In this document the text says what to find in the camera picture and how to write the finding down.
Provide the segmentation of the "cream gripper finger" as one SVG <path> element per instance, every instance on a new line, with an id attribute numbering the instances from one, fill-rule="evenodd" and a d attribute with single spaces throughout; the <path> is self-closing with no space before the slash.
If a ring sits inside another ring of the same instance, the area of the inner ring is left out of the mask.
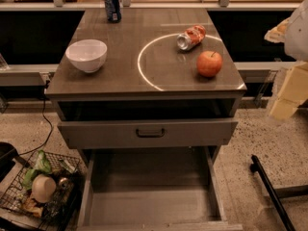
<path id="1" fill-rule="evenodd" d="M 273 43 L 285 42 L 288 23 L 289 18 L 284 19 L 277 26 L 268 30 L 264 36 L 264 39 Z"/>
<path id="2" fill-rule="evenodd" d="M 277 93 L 269 115 L 276 120 L 290 118 L 308 99 L 308 63 L 299 62 L 277 77 Z"/>

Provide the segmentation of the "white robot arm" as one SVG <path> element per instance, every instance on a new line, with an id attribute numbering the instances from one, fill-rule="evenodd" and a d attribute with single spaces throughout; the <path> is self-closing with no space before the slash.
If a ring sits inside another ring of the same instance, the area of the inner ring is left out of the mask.
<path id="1" fill-rule="evenodd" d="M 296 60 L 285 76 L 276 77 L 281 88 L 269 111 L 272 118 L 286 120 L 308 100 L 308 0 L 304 0 L 290 17 L 268 30 L 264 39 L 283 42 L 285 54 Z"/>

